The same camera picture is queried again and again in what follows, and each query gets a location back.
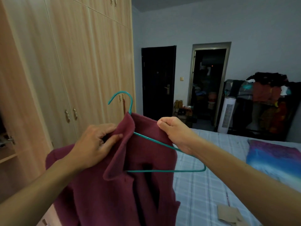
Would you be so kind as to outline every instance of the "bed sheet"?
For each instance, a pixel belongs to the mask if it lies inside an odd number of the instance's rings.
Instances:
[[[237,158],[246,161],[249,150],[248,137],[234,136],[204,130],[192,129],[200,137],[212,142]],[[279,141],[265,141],[301,151],[301,144]],[[176,170],[202,169],[203,164],[184,153],[178,153]],[[233,192],[208,168],[205,172],[175,173],[173,188],[176,199],[181,202],[176,226],[228,225],[217,219],[217,204],[238,208],[250,226],[260,226],[260,222],[239,201]]]

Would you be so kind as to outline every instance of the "hanger hook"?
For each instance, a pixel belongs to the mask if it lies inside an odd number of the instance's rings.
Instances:
[[[111,99],[109,100],[108,105],[112,102],[112,100],[116,97],[116,95],[118,95],[120,93],[125,93],[125,94],[127,94],[130,97],[130,99],[131,99],[131,105],[130,105],[130,108],[129,108],[129,114],[131,115],[132,114],[132,107],[133,107],[133,98],[132,98],[132,96],[127,91],[119,91],[116,94],[114,94],[111,97]]]

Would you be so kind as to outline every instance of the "pillow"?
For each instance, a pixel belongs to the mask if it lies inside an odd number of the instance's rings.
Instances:
[[[297,148],[249,140],[246,163],[301,192],[301,153]]]

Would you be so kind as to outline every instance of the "shelf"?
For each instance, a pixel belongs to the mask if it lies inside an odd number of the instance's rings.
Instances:
[[[3,163],[9,159],[12,159],[16,157],[17,154],[13,149],[10,149],[8,147],[2,147],[0,148],[0,163]]]

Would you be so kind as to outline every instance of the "black door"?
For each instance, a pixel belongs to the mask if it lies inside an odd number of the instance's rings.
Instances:
[[[171,117],[175,85],[176,46],[142,48],[143,115]]]

